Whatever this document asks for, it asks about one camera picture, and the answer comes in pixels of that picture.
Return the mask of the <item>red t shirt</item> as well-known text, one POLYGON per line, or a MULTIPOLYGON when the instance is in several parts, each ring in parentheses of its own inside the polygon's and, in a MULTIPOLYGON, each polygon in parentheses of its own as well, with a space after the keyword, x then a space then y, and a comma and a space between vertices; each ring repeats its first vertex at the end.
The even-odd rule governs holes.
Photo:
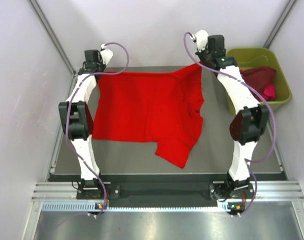
POLYGON ((93 139, 157 144, 156 155, 184 168, 200 138, 202 69, 123 72, 98 80, 93 139))

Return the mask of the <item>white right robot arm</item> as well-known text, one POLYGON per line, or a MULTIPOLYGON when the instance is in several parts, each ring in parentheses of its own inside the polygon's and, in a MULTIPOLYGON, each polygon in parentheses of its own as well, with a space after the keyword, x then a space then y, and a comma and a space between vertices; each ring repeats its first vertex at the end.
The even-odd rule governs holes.
POLYGON ((196 55, 204 66, 216 74, 235 110, 229 127, 234 140, 232 164, 224 185, 215 188, 213 195, 223 199, 236 198, 249 188, 249 161, 265 131, 269 110, 245 85, 235 58, 226 55, 224 36, 209 35, 201 30, 195 35, 195 41, 196 55))

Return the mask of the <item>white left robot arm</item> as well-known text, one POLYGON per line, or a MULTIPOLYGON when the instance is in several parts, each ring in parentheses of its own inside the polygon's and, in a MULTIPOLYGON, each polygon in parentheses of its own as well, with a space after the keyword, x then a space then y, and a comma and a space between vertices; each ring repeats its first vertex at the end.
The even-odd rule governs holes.
POLYGON ((92 148, 94 124, 88 101, 96 87, 96 77, 92 73, 104 70, 98 50, 86 50, 85 61, 79 69, 76 85, 71 95, 60 102, 58 109, 66 142, 80 164, 81 176, 77 180, 79 200, 103 199, 105 186, 99 182, 100 170, 96 164, 92 148))

